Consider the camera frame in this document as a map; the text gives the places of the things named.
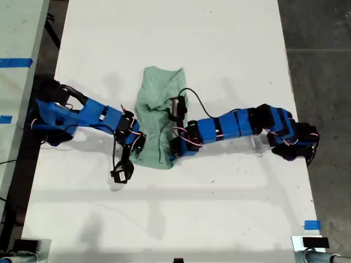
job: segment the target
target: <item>green cloth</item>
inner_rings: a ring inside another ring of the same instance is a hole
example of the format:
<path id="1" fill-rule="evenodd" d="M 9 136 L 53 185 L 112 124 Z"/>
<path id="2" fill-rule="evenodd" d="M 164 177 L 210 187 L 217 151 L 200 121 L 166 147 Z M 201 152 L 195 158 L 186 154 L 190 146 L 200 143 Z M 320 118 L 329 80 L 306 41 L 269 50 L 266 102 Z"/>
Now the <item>green cloth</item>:
<path id="1" fill-rule="evenodd" d="M 169 98 L 178 96 L 184 88 L 183 68 L 178 71 L 167 71 L 157 67 L 145 68 L 135 114 L 140 131 L 146 134 L 146 142 L 139 156 L 131 155 L 132 162 L 157 169 L 173 167 L 169 156 L 169 142 L 175 138 L 172 127 L 175 127 L 176 123 L 169 120 L 165 109 L 171 109 Z M 186 92 L 182 95 L 185 96 L 188 105 Z"/>

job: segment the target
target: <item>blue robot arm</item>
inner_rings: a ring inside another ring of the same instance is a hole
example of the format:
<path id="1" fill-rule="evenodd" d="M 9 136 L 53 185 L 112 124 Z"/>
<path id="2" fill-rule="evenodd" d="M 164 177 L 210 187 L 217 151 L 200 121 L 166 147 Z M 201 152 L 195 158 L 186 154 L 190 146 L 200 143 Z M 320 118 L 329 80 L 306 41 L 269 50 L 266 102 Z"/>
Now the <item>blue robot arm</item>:
<path id="1" fill-rule="evenodd" d="M 188 110 L 178 108 L 176 111 Z M 170 115 L 171 119 L 175 119 L 173 113 Z M 296 123 L 290 112 L 267 104 L 257 108 L 235 109 L 217 118 L 190 121 L 185 129 L 183 127 L 175 129 L 180 132 L 170 143 L 172 159 L 193 156 L 204 144 L 259 135 L 265 129 L 274 154 L 288 161 L 304 156 L 308 165 L 315 155 L 319 142 L 319 134 L 315 127 L 308 123 Z"/>
<path id="2" fill-rule="evenodd" d="M 82 104 L 81 110 L 66 107 L 70 96 Z M 146 139 L 146 136 L 139 131 L 138 121 L 130 111 L 123 109 L 121 112 L 105 106 L 53 79 L 43 81 L 29 123 L 34 135 L 52 146 L 72 140 L 77 127 L 92 127 L 112 134 L 114 148 L 116 143 L 119 143 L 123 146 L 123 153 L 117 165 L 113 158 L 114 168 L 111 176 L 115 182 L 124 184 L 134 171 L 134 166 L 129 161 L 130 152 L 140 153 Z"/>

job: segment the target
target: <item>blue tape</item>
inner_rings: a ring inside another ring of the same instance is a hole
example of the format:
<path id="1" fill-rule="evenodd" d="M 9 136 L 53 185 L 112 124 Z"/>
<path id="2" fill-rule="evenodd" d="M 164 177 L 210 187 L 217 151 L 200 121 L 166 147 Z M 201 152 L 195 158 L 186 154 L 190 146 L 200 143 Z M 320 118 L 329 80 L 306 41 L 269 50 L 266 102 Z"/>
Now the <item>blue tape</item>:
<path id="1" fill-rule="evenodd" d="M 1 59 L 0 67 L 30 67 L 33 63 L 32 59 L 25 58 L 13 58 L 13 59 Z"/>
<path id="2" fill-rule="evenodd" d="M 12 121 L 12 116 L 0 116 L 0 124 L 10 124 Z"/>
<path id="3" fill-rule="evenodd" d="M 305 230 L 320 230 L 319 220 L 305 220 Z"/>

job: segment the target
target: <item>white tabletop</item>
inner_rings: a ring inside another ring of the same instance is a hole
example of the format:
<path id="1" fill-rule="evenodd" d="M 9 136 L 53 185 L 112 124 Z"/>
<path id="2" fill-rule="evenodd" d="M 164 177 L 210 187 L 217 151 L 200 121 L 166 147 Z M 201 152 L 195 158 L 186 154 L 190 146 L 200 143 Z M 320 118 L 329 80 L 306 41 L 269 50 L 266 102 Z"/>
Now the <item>white tabletop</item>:
<path id="1" fill-rule="evenodd" d="M 267 103 L 296 118 L 276 0 L 70 1 L 56 79 L 132 110 L 152 65 L 184 67 L 212 115 Z M 79 128 L 42 146 L 23 237 L 51 239 L 49 262 L 294 262 L 291 236 L 316 219 L 307 169 L 267 149 L 217 142 L 170 170 L 136 165 L 114 191 L 112 137 Z"/>

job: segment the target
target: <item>concrete floor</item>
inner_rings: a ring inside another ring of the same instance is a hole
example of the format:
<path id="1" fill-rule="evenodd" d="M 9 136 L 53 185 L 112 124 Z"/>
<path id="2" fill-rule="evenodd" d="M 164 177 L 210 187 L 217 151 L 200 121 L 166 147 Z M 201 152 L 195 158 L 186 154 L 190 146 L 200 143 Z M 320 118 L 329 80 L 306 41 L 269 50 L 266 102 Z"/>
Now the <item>concrete floor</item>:
<path id="1" fill-rule="evenodd" d="M 299 121 L 317 126 L 321 135 L 309 167 L 321 232 L 331 252 L 351 256 L 351 0 L 278 2 Z M 67 0 L 50 4 L 60 37 L 67 5 Z M 44 32 L 36 73 L 53 76 L 57 57 Z"/>

